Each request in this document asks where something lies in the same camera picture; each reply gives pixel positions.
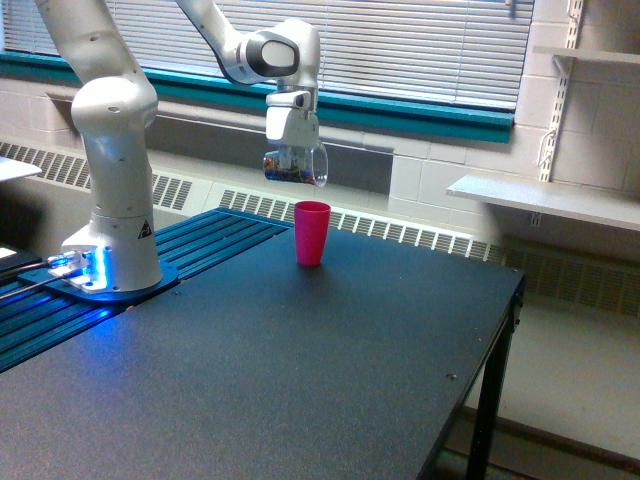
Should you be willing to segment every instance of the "teal window frame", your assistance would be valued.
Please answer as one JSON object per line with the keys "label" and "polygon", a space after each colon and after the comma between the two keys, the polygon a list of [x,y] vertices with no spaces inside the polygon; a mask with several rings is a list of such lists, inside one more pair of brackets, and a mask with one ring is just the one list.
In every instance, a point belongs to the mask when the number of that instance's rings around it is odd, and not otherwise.
{"label": "teal window frame", "polygon": [[[264,97],[275,86],[234,85],[223,78],[145,68],[145,74],[163,99],[196,101],[214,106],[266,110]],[[60,57],[21,52],[0,52],[0,73],[5,76],[50,83],[79,80]],[[509,143],[512,112],[390,100],[321,91],[321,123],[345,128],[374,129],[419,135],[457,137]]]}

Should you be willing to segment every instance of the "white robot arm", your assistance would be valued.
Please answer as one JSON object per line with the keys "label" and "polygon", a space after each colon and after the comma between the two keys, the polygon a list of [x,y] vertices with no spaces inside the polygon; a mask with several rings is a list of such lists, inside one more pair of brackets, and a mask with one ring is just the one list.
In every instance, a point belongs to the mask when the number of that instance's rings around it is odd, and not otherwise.
{"label": "white robot arm", "polygon": [[[51,273],[85,274],[69,281],[85,293],[144,290],[162,280],[153,235],[151,168],[144,131],[158,99],[125,45],[104,0],[35,0],[58,52],[84,86],[73,100],[95,202],[88,225],[63,243]],[[243,35],[211,0],[178,4],[235,83],[278,80],[267,97],[267,138],[278,147],[265,155],[265,175],[323,186],[327,155],[319,140],[320,37],[311,25],[287,20]]]}
{"label": "white robot arm", "polygon": [[212,0],[176,0],[212,48],[220,70],[234,83],[277,79],[267,96],[267,139],[278,147],[265,155],[265,175],[324,186],[327,154],[319,140],[318,71],[320,35],[300,20],[241,34]]}
{"label": "white robot arm", "polygon": [[78,252],[78,258],[52,273],[84,266],[86,274],[70,281],[86,293],[155,285],[162,273],[144,131],[156,115],[156,92],[103,0],[36,4],[58,52],[84,83],[71,114],[84,140],[95,202],[90,223],[63,243],[63,250]]}

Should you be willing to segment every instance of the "window blinds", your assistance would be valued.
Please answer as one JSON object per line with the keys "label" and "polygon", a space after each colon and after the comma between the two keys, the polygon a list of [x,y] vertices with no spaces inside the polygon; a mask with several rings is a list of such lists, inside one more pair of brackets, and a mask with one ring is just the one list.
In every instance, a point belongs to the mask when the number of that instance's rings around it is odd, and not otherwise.
{"label": "window blinds", "polygon": [[[240,31],[286,18],[322,37],[324,90],[515,109],[534,0],[220,0]],[[2,0],[6,48],[56,53],[33,0]],[[173,0],[107,0],[146,67],[220,75]]]}

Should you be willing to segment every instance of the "wall shelf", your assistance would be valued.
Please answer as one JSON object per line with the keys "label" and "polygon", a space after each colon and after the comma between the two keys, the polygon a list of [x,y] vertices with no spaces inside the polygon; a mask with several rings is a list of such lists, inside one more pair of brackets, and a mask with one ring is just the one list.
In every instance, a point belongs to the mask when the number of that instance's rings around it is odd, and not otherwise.
{"label": "wall shelf", "polygon": [[604,50],[583,50],[579,48],[533,47],[534,53],[546,53],[562,58],[575,58],[588,62],[626,63],[640,65],[640,55],[633,53],[606,52]]}
{"label": "wall shelf", "polygon": [[640,231],[640,197],[505,174],[471,174],[447,194],[493,205]]}
{"label": "wall shelf", "polygon": [[37,175],[40,172],[42,172],[42,170],[35,165],[0,157],[0,182]]}

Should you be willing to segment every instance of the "warning label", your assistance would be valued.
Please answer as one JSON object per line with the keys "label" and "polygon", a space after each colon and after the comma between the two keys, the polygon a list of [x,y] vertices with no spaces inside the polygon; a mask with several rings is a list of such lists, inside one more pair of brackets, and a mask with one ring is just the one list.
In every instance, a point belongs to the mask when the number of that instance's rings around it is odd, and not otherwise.
{"label": "warning label", "polygon": [[148,237],[149,235],[153,235],[153,231],[151,230],[149,221],[145,220],[144,225],[142,226],[142,230],[140,230],[140,235],[138,235],[138,239]]}

